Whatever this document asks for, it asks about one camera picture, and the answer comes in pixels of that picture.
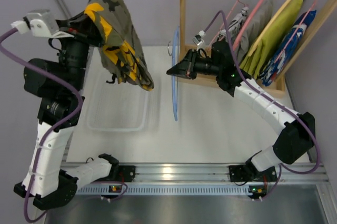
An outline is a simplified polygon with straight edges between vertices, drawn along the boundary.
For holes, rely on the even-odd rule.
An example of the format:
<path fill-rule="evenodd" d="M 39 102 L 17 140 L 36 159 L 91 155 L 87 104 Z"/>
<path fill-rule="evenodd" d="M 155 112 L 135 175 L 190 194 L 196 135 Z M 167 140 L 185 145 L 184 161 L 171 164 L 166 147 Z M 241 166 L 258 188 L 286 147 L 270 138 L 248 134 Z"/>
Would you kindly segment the camouflage trousers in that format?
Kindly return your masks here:
<path fill-rule="evenodd" d="M 88 0 L 84 14 L 102 37 L 99 53 L 103 68 L 112 75 L 110 83 L 129 83 L 153 90 L 154 81 L 124 0 Z"/>

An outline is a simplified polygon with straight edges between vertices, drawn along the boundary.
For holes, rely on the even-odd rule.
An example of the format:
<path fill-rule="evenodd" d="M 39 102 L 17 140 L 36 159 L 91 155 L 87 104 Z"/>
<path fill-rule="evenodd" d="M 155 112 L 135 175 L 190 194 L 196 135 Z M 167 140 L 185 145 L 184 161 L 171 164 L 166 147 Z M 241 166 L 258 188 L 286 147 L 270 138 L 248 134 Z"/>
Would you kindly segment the light blue hanger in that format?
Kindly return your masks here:
<path fill-rule="evenodd" d="M 173 38 L 168 42 L 167 51 L 171 57 L 171 67 L 175 66 L 178 61 L 178 53 L 180 51 L 180 27 L 177 26 Z M 178 81 L 176 76 L 171 76 L 171 91 L 172 91 L 172 109 L 174 120 L 178 121 Z"/>

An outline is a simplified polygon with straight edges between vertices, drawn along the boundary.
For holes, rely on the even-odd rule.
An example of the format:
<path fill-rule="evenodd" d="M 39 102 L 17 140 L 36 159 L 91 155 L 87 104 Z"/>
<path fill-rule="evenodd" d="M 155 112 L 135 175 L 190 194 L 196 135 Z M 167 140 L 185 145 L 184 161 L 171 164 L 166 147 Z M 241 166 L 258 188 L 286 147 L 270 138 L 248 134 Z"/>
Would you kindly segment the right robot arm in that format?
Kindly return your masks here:
<path fill-rule="evenodd" d="M 210 56 L 202 48 L 188 50 L 166 73 L 187 80 L 194 80 L 198 75 L 214 76 L 220 89 L 248 105 L 278 134 L 273 145 L 254 154 L 242 165 L 244 181 L 258 179 L 276 165 L 293 164 L 314 147 L 313 115 L 290 110 L 264 92 L 255 79 L 236 67 L 227 42 L 215 42 Z"/>

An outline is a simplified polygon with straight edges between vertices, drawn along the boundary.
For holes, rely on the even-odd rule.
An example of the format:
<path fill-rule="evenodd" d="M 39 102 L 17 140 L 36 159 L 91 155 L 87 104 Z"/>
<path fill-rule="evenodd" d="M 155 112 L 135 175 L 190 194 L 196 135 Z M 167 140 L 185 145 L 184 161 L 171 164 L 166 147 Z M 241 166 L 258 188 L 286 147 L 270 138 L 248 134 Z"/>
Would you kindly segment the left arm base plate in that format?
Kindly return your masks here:
<path fill-rule="evenodd" d="M 111 181 L 132 182 L 136 175 L 136 166 L 134 165 L 117 165 L 112 168 L 109 175 Z"/>

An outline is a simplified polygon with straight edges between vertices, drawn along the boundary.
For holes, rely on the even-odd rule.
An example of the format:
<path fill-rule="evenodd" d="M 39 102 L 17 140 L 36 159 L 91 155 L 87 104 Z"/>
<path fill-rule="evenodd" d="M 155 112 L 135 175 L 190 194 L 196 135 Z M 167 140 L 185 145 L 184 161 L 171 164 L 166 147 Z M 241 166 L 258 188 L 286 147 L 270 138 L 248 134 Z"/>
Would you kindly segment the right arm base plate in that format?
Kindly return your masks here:
<path fill-rule="evenodd" d="M 254 166 L 237 164 L 229 166 L 231 182 L 253 182 L 262 181 L 263 174 L 258 172 Z"/>

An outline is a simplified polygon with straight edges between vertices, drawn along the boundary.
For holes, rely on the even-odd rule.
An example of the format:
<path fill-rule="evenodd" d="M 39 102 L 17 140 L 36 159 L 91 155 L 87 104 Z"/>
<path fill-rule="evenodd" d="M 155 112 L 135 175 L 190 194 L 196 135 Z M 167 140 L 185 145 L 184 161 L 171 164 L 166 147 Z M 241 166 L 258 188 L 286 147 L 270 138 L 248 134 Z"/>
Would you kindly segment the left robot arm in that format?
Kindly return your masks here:
<path fill-rule="evenodd" d="M 42 211 L 63 207 L 78 189 L 117 176 L 119 162 L 109 154 L 75 169 L 61 168 L 66 145 L 77 126 L 84 97 L 88 54 L 101 44 L 94 22 L 84 13 L 67 20 L 29 13 L 20 23 L 34 36 L 61 43 L 56 62 L 31 59 L 24 67 L 24 90 L 41 99 L 37 119 L 37 140 L 29 170 L 14 192 Z"/>

